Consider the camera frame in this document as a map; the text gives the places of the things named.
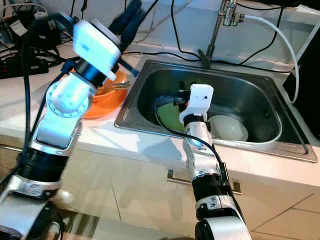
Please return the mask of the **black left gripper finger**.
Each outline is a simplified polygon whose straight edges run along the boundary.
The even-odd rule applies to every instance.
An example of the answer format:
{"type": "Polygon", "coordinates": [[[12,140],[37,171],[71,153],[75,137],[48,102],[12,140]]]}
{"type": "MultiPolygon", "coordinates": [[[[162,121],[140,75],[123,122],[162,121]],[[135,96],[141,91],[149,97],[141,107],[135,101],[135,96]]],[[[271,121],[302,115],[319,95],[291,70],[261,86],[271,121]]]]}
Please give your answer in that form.
{"type": "Polygon", "coordinates": [[[130,23],[127,25],[127,45],[131,45],[137,36],[138,28],[146,18],[145,14],[137,14],[133,16],[130,23]]]}
{"type": "Polygon", "coordinates": [[[129,1],[123,13],[119,16],[119,22],[122,25],[128,25],[135,16],[141,11],[141,1],[129,1]]]}

